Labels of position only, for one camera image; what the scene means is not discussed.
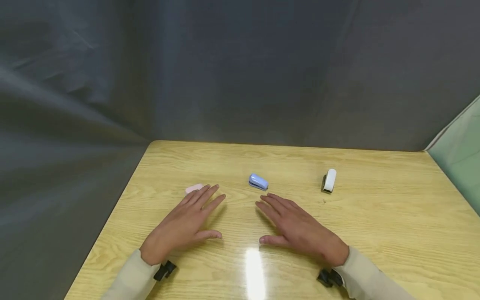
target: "green panel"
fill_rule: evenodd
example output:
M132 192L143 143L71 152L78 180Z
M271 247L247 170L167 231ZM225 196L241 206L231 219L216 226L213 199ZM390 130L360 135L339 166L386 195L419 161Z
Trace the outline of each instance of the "green panel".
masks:
M480 101L474 100L428 151L480 215Z

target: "gray backdrop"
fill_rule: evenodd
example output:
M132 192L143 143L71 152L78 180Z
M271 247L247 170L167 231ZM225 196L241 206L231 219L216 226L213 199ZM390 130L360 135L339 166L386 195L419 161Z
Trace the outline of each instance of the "gray backdrop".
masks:
M2 298L63 298L153 139L421 150L479 93L479 9L4 0Z

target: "black wrist strap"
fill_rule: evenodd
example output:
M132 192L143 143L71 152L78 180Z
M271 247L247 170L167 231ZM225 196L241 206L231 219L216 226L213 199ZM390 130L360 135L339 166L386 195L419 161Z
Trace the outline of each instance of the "black wrist strap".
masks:
M173 270L177 268L171 261L167 261L165 265L161 264L158 271L153 276L156 281L162 280L163 277L168 278L172 274Z
M327 288L331 288L333 284L338 285L339 287L343 285L342 276L340 276L340 274L334 269L330 270L330 272L327 269L322 269L317 280Z

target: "wooden table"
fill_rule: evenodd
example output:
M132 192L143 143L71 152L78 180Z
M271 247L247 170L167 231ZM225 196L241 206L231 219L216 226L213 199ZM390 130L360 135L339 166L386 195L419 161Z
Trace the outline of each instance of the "wooden table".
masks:
M320 192L329 168L337 170L333 194ZM66 298L98 299L196 183L218 183L227 195L207 224L224 238L172 253L179 268L150 298L347 298L315 280L320 266L311 259L259 246L274 229L255 207L262 191L247 184L251 173L417 299L480 299L480 218L427 153L168 141L148 147Z

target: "sleeve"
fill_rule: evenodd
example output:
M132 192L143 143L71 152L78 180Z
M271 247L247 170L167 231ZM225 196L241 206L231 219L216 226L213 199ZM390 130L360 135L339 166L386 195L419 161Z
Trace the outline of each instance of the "sleeve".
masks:
M334 270L342 276L348 296L352 299L415 300L353 247L350 247L344 265L335 267Z
M149 265L140 256L137 249L125 262L102 300L145 300L153 286L153 276L160 264Z

